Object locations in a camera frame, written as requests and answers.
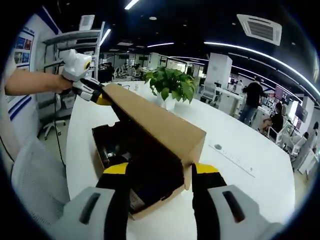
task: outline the dark object inside box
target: dark object inside box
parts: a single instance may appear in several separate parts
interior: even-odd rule
[[[138,208],[131,204],[131,214],[165,200],[184,184],[180,159],[134,121],[96,127],[93,137],[105,168],[129,162],[130,187],[144,203]]]

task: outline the open cardboard box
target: open cardboard box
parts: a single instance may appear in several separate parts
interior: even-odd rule
[[[130,215],[140,219],[191,183],[206,132],[117,84],[103,88],[119,122],[92,129],[103,167],[132,162]]]

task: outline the metal shelving unit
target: metal shelving unit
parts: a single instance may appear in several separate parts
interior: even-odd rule
[[[99,44],[103,37],[104,27],[105,27],[105,22],[102,22],[100,29],[70,31],[70,32],[65,32],[65,33],[56,35],[52,38],[48,38],[44,40],[43,41],[43,43],[45,44],[44,65],[43,65],[44,71],[46,71],[46,68],[64,64],[61,59],[56,59],[56,56],[59,56],[60,51],[65,51],[70,49],[94,48],[94,55],[92,56],[92,61],[94,62],[93,77],[95,79],[98,79],[98,69],[99,69],[98,63],[99,63],[99,55],[100,55]],[[59,43],[65,43],[65,42],[74,41],[74,40],[89,40],[89,39],[90,40],[96,39],[96,41],[58,47]],[[47,47],[52,45],[53,45],[54,59],[52,59],[52,62],[46,63]]]

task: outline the person in black shirt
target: person in black shirt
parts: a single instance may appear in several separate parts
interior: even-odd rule
[[[268,128],[272,126],[274,131],[276,131],[270,131],[270,136],[273,138],[276,138],[277,133],[279,133],[284,126],[284,118],[282,117],[282,104],[280,102],[275,105],[275,111],[275,115],[263,120],[263,124],[259,128],[260,132],[265,135],[268,132]]]
[[[263,101],[264,90],[260,85],[261,78],[257,76],[255,81],[250,83],[248,87],[245,87],[242,91],[246,93],[246,102],[244,108],[239,117],[239,121],[248,125],[250,124],[250,120],[255,114],[258,106]]]

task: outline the white robotic hand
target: white robotic hand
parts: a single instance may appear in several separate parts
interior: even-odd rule
[[[88,74],[92,57],[71,49],[63,61],[62,76],[73,82],[72,90],[82,99],[92,100],[95,90],[100,87],[100,83]]]

